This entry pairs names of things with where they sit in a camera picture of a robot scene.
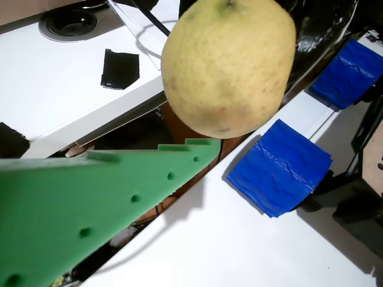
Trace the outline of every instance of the white surface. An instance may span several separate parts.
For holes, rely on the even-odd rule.
[[[378,42],[370,42],[367,39],[367,36],[373,35],[374,37],[378,37],[377,31],[371,30],[365,33],[359,40],[358,42],[361,43],[362,45],[366,46],[368,49],[374,51],[375,53],[381,55],[383,57],[383,45],[378,43]]]
[[[139,55],[140,78],[103,88],[105,49]],[[48,40],[38,24],[0,35],[0,122],[47,157],[163,90],[161,73],[127,27],[78,43]]]
[[[310,138],[333,113],[301,92],[82,286],[375,286],[369,273],[380,260],[331,213],[298,210],[270,219],[222,180],[276,119]],[[332,238],[364,265],[354,265]]]

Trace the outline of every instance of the green foam board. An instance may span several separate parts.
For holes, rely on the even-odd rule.
[[[0,286],[45,287],[200,172],[216,139],[0,160]]]

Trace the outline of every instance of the blue pad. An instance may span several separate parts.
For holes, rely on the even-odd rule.
[[[331,155],[278,120],[227,176],[269,217],[302,202],[321,182]]]
[[[383,74],[383,57],[350,40],[310,90],[345,109],[359,100]]]

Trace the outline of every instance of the wire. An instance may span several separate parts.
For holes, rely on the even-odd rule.
[[[150,13],[149,10],[147,10],[140,2],[140,0],[131,0],[132,3],[137,7],[143,15],[147,17],[154,25],[157,27],[162,33],[165,34],[165,36],[169,36],[170,31],[161,23],[153,14]]]
[[[220,153],[218,154],[217,164],[221,161],[221,155],[222,155],[222,149],[223,149],[223,141],[224,141],[224,139],[221,140],[221,149],[220,149]]]

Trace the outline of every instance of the hole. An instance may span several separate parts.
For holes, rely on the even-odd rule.
[[[132,198],[130,199],[130,202],[131,202],[131,203],[139,202],[139,200],[140,200],[139,195],[135,194],[135,195],[132,196]]]
[[[91,233],[92,233],[92,229],[90,229],[90,228],[81,229],[80,230],[80,237],[81,238],[88,237],[91,235]]]
[[[22,278],[18,274],[14,274],[11,277],[8,278],[7,282],[5,283],[5,287],[16,287],[20,284]]]
[[[174,179],[174,173],[172,173],[172,172],[169,172],[168,173],[168,180],[173,180]]]

